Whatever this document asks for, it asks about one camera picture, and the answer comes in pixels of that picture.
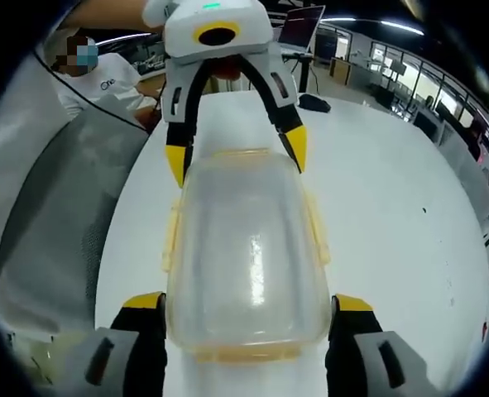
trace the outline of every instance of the face mask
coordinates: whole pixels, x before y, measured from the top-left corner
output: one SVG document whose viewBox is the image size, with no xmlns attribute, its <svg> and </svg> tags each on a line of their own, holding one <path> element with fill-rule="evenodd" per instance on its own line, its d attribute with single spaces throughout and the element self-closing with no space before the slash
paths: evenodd
<svg viewBox="0 0 489 397">
<path fill-rule="evenodd" d="M 88 45 L 77 45 L 77 66 L 94 68 L 98 63 L 98 47 L 88 39 Z"/>
</svg>

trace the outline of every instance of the desk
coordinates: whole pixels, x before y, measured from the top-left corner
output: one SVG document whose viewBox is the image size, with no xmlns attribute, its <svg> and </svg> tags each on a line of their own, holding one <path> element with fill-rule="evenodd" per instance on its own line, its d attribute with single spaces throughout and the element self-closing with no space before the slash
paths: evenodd
<svg viewBox="0 0 489 397">
<path fill-rule="evenodd" d="M 302 177 L 317 197 L 333 258 L 326 268 L 329 291 L 369 302 L 383 329 L 407 341 L 427 361 L 430 381 L 447 390 L 482 349 L 489 315 L 487 254 L 472 206 L 417 128 L 327 100 L 329 114 L 299 113 L 309 131 Z M 180 191 L 165 158 L 165 133 L 160 123 L 117 203 L 98 280 L 97 326 L 109 326 L 133 295 L 166 290 L 161 253 Z M 284 152 L 258 93 L 203 96 L 193 166 L 215 151 L 253 147 Z M 180 357 L 167 340 L 165 395 L 190 395 L 200 382 L 202 390 L 217 384 L 232 397 L 326 396 L 327 348 L 323 341 L 297 361 L 216 369 Z"/>
</svg>

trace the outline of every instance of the plastic food container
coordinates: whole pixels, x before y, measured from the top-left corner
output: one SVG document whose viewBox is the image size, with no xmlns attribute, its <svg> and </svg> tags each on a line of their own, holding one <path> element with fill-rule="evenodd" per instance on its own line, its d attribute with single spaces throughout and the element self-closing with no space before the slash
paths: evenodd
<svg viewBox="0 0 489 397">
<path fill-rule="evenodd" d="M 174 343 L 200 360 L 269 361 L 324 337 L 330 296 L 289 157 L 194 162 L 175 220 L 165 311 Z"/>
</svg>

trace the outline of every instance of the laptop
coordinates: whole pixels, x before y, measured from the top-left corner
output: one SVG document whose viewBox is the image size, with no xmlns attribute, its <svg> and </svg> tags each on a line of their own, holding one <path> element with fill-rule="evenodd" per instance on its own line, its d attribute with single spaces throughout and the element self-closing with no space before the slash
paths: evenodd
<svg viewBox="0 0 489 397">
<path fill-rule="evenodd" d="M 325 6 L 290 10 L 279 35 L 281 54 L 307 53 L 310 41 L 318 28 Z"/>
</svg>

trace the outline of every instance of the white table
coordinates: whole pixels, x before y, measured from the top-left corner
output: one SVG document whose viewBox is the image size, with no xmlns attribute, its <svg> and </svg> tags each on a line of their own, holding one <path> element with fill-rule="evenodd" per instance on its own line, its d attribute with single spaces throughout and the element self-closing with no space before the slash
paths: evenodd
<svg viewBox="0 0 489 397">
<path fill-rule="evenodd" d="M 327 100 L 328 114 L 299 112 L 309 132 L 303 180 L 317 196 L 333 258 L 326 268 L 330 292 L 365 299 L 384 330 L 396 331 L 426 360 L 429 380 L 452 388 L 482 349 L 489 315 L 487 255 L 472 206 L 419 129 Z M 98 279 L 97 326 L 109 326 L 133 295 L 166 290 L 161 253 L 180 191 L 165 158 L 165 133 L 161 123 L 119 198 Z M 193 161 L 251 147 L 284 152 L 258 94 L 202 97 Z M 180 357 L 168 340 L 165 395 L 211 395 L 216 385 L 232 397 L 325 396 L 326 350 L 323 341 L 298 361 L 217 368 Z"/>
</svg>

